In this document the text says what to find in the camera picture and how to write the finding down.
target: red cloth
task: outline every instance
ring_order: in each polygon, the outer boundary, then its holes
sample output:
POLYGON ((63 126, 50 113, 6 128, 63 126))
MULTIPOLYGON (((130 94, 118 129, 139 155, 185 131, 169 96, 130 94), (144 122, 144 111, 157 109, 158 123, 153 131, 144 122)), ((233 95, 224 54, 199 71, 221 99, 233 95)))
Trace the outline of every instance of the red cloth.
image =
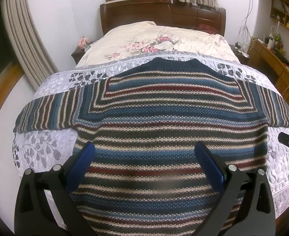
POLYGON ((208 26, 205 24, 200 24, 197 26, 197 30, 202 31, 202 32, 206 32, 208 34, 218 34, 219 31, 217 29, 215 29, 212 26, 208 26))

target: metal pin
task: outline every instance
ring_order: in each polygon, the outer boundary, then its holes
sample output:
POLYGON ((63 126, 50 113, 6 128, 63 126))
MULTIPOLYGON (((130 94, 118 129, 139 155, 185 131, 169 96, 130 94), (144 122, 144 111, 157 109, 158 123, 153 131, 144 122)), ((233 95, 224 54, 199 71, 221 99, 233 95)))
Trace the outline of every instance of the metal pin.
POLYGON ((264 175, 265 174, 265 171, 264 170, 262 170, 262 169, 258 169, 258 174, 260 174, 260 175, 264 175))
POLYGON ((31 172, 32 172, 32 169, 26 169, 26 170, 24 171, 24 174, 29 175, 31 172))
POLYGON ((230 164, 230 165, 228 166, 228 169, 229 169, 230 171, 236 171, 236 170, 237 170, 237 167, 236 167, 235 165, 233 165, 233 164, 230 164))
POLYGON ((59 171, 61 169, 61 165, 60 164, 56 164, 53 166, 53 171, 59 171))

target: knitted sweater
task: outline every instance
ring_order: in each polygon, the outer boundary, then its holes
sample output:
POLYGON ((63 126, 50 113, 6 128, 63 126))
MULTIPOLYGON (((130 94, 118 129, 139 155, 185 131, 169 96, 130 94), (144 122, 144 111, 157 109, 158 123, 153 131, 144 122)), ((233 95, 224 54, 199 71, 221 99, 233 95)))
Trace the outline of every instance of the knitted sweater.
POLYGON ((33 100, 14 130, 77 129, 74 152, 87 141, 96 147, 71 195, 84 218, 99 235, 158 236, 191 234, 218 197, 194 157, 195 143, 253 170, 265 166, 268 126, 289 127, 289 107, 273 91, 223 76, 196 59, 155 58, 33 100))

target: brown wooden headboard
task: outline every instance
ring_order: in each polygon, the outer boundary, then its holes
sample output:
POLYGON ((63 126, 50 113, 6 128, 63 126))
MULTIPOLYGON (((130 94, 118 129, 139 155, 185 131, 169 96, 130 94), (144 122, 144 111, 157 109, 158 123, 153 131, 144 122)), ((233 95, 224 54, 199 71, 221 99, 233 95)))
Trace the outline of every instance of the brown wooden headboard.
POLYGON ((141 21, 159 26, 197 29, 199 24, 214 27, 224 36, 226 11, 179 0, 126 0, 100 5, 103 34, 111 29, 141 21))

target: bookshelf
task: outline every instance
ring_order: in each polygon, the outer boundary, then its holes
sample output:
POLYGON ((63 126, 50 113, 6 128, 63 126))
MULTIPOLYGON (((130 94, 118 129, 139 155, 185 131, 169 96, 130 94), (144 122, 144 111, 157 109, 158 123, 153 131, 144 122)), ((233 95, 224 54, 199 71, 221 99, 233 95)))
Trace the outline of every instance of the bookshelf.
POLYGON ((270 17, 275 22, 280 21, 280 25, 289 31, 289 4, 283 0, 272 0, 270 17))

